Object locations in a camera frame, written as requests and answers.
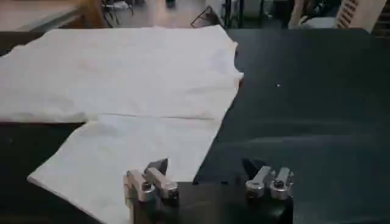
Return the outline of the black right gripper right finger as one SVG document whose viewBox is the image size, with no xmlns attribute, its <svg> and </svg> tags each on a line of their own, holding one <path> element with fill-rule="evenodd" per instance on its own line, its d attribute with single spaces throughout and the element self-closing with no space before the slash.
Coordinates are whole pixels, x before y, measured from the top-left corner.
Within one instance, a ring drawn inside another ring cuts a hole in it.
<svg viewBox="0 0 390 224">
<path fill-rule="evenodd" d="M 243 158 L 241 162 L 249 178 L 244 184 L 248 198 L 287 200 L 291 197 L 294 173 L 290 168 L 275 170 L 259 159 Z"/>
</svg>

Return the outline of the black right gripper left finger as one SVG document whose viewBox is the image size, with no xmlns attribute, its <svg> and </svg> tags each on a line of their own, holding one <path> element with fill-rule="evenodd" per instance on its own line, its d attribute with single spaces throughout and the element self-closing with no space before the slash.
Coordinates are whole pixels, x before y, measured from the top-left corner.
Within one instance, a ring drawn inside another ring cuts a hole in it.
<svg viewBox="0 0 390 224">
<path fill-rule="evenodd" d="M 179 199 L 179 185 L 166 176 L 168 159 L 150 162 L 143 172 L 126 172 L 126 201 L 149 202 L 160 198 L 167 201 Z"/>
</svg>

